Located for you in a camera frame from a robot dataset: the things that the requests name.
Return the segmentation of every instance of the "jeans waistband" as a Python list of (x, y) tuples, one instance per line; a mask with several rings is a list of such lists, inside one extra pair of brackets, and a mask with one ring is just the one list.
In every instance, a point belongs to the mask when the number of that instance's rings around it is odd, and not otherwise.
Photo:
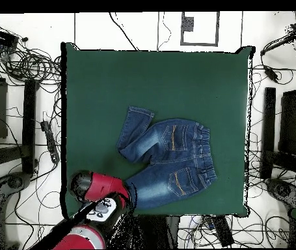
[(217, 179), (211, 157), (209, 140), (209, 128), (196, 123), (193, 137), (194, 162), (204, 187), (208, 187)]

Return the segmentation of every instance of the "green table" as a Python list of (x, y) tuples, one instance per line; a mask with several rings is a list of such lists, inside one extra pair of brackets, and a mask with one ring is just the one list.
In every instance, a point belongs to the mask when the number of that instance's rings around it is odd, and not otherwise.
[[(129, 105), (152, 110), (152, 123), (187, 118), (207, 126), (217, 181), (202, 193), (138, 214), (244, 212), (248, 62), (239, 53), (76, 50), (66, 44), (66, 170), (127, 179), (144, 164), (127, 162), (116, 142)], [(80, 204), (66, 195), (68, 214)]]

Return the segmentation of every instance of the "jeans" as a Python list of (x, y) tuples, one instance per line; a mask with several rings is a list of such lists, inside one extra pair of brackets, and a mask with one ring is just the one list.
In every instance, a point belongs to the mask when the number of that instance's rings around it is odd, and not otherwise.
[(153, 117), (147, 109), (129, 107), (117, 143), (129, 162), (148, 163), (125, 181), (138, 210), (192, 197), (217, 179), (208, 128), (178, 118), (149, 127)]

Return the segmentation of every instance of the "orange stitching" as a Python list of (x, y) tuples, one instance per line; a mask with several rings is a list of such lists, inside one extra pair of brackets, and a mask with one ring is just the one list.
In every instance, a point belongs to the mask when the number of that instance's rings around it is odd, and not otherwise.
[(176, 150), (174, 146), (174, 131), (176, 130), (176, 126), (173, 126), (173, 132), (172, 132), (172, 150)]
[(174, 175), (176, 176), (176, 185), (177, 185), (177, 186), (179, 187), (179, 189), (181, 190), (182, 195), (185, 195), (186, 193), (183, 191), (183, 189), (182, 189), (181, 186), (180, 186), (180, 183), (179, 183), (179, 181), (178, 181), (178, 176), (177, 176), (177, 174), (174, 173)]

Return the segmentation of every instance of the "jeans pocket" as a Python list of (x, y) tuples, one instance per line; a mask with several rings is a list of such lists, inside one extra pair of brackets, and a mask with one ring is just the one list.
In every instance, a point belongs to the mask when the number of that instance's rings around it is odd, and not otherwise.
[(170, 174), (168, 188), (178, 197), (194, 193), (198, 188), (194, 185), (190, 168), (184, 168)]
[(167, 126), (161, 137), (167, 150), (187, 150), (186, 132), (188, 126)]

